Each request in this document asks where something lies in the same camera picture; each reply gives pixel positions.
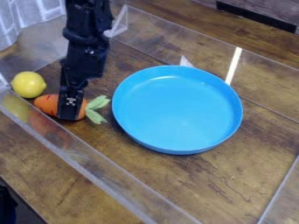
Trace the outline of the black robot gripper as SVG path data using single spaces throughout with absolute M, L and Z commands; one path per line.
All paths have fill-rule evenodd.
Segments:
M 69 41 L 67 57 L 60 61 L 60 93 L 57 117 L 75 121 L 79 118 L 84 99 L 85 82 L 100 78 L 104 72 L 109 42 L 103 33 L 80 36 L 68 28 L 63 37 Z

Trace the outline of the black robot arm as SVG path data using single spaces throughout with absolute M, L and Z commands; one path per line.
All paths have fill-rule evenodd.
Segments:
M 69 41 L 60 61 L 57 117 L 80 118 L 84 87 L 88 79 L 104 72 L 109 42 L 104 32 L 112 28 L 113 15 L 108 0 L 65 0 L 67 24 L 63 37 Z

